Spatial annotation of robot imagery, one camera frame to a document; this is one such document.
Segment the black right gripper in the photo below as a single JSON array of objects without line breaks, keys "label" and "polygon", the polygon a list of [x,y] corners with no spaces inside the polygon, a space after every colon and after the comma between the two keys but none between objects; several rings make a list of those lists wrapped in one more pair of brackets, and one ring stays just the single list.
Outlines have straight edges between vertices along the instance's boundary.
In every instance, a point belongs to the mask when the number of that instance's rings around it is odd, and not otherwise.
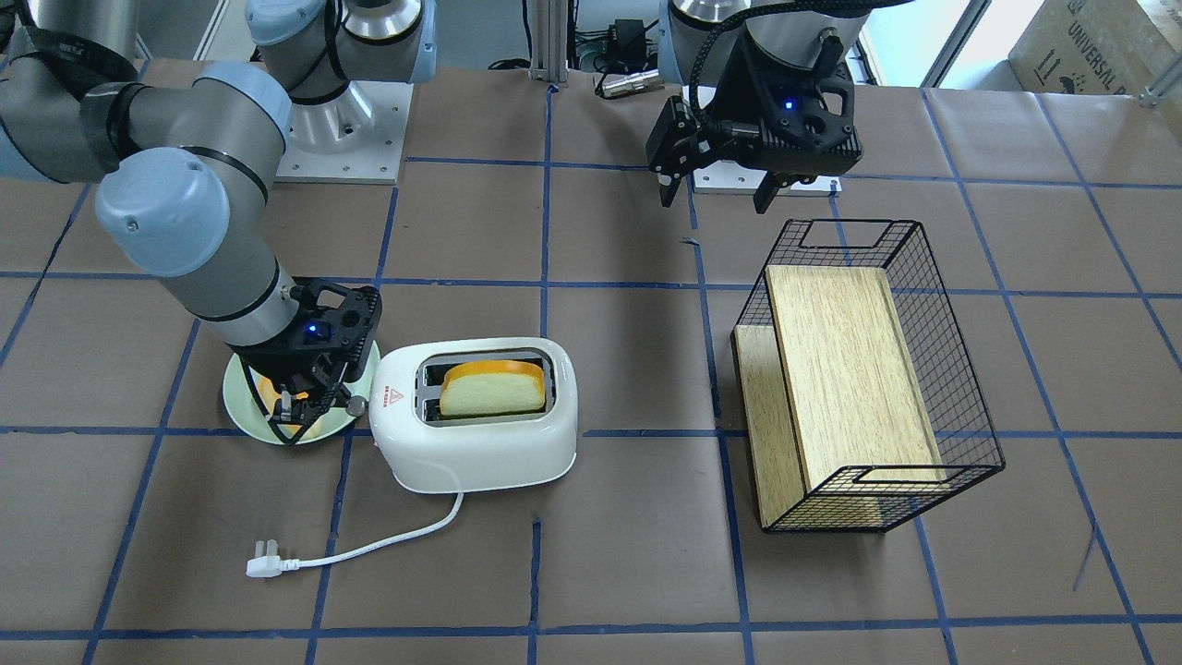
[{"label": "black right gripper", "polygon": [[352,400],[346,383],[357,379],[355,345],[233,345],[232,350],[243,369],[256,371],[279,387],[273,400],[273,420],[278,424],[311,426],[331,408],[348,408]]}]

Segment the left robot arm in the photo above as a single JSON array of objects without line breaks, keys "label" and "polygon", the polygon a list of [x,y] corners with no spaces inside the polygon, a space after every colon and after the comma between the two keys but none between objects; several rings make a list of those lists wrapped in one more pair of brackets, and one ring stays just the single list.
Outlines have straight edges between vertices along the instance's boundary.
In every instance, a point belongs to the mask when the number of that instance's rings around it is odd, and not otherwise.
[{"label": "left robot arm", "polygon": [[777,194],[842,176],[862,158],[847,51],[878,1],[667,1],[658,71],[675,85],[645,144],[671,206],[693,172],[736,163]]}]

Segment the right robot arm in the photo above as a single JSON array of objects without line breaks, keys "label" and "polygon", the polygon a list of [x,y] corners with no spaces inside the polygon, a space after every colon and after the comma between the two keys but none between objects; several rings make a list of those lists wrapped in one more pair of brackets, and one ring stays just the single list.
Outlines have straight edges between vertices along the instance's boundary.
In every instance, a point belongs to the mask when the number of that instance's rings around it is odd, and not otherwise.
[{"label": "right robot arm", "polygon": [[134,64],[135,1],[5,1],[4,176],[95,184],[95,211],[126,260],[239,357],[282,443],[335,408],[366,366],[374,291],[292,278],[259,223],[291,102],[243,61],[186,89]]}]

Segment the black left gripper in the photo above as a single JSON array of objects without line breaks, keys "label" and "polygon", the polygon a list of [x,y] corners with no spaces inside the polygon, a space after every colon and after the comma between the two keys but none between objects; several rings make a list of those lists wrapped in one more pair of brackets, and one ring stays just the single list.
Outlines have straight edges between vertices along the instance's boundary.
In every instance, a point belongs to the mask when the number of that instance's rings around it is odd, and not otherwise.
[{"label": "black left gripper", "polygon": [[669,97],[645,143],[647,168],[658,181],[661,206],[670,208],[686,178],[715,163],[761,172],[755,213],[765,214],[793,175],[752,168],[759,139],[759,103],[752,82],[751,38],[673,37],[661,69],[676,73],[684,92]]}]

